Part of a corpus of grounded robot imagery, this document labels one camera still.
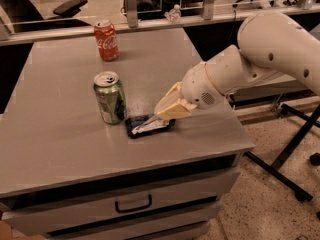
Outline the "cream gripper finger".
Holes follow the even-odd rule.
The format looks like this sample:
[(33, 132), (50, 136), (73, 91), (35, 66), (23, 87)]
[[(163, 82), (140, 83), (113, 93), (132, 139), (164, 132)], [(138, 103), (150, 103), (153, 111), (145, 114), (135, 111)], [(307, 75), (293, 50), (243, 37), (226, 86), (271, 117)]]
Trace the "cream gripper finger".
[(148, 115), (148, 118), (146, 119), (145, 117), (142, 117), (140, 116), (142, 119), (140, 120), (141, 122), (135, 126), (133, 129), (132, 129), (132, 133), (133, 134), (137, 134), (137, 133), (140, 133), (141, 130), (145, 127), (145, 126), (148, 126), (150, 125), (151, 123), (153, 123), (154, 121), (158, 120), (159, 118), (156, 116), (156, 115)]

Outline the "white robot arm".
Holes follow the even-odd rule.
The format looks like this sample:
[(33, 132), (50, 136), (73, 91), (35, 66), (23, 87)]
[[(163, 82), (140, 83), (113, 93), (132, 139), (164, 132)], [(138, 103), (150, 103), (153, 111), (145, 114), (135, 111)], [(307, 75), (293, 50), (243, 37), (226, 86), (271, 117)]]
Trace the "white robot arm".
[(320, 95), (320, 41), (289, 16), (260, 11), (246, 18), (231, 45), (189, 69), (134, 134), (210, 109), (239, 89), (289, 75)]

